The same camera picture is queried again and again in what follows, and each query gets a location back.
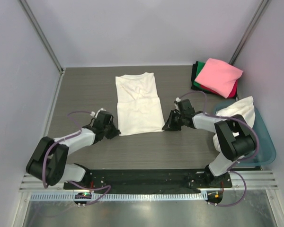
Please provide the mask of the white t shirt red print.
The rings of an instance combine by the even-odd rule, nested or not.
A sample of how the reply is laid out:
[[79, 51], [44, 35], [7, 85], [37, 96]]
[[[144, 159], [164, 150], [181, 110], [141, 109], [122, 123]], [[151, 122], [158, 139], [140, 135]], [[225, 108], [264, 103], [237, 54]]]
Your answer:
[[165, 124], [154, 73], [115, 78], [121, 136], [162, 132]]

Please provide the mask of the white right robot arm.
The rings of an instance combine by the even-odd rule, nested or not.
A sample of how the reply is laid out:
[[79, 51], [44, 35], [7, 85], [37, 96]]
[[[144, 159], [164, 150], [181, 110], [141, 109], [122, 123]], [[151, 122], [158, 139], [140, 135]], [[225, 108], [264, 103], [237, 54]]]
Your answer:
[[175, 106], [162, 127], [163, 131], [180, 131], [186, 126], [217, 135], [221, 152], [204, 169], [207, 181], [225, 175], [237, 161], [259, 149], [257, 135], [241, 115], [224, 117], [196, 112], [188, 99], [175, 101]]

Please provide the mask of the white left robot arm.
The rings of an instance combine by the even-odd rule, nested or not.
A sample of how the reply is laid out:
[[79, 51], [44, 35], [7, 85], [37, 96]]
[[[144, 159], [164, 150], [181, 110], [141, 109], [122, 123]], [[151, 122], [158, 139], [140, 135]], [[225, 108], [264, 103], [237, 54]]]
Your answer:
[[58, 182], [83, 183], [88, 179], [88, 169], [79, 164], [67, 164], [70, 154], [120, 135], [113, 115], [105, 109], [91, 113], [90, 124], [77, 132], [60, 138], [45, 136], [40, 139], [27, 166], [26, 172], [42, 181], [44, 188]]

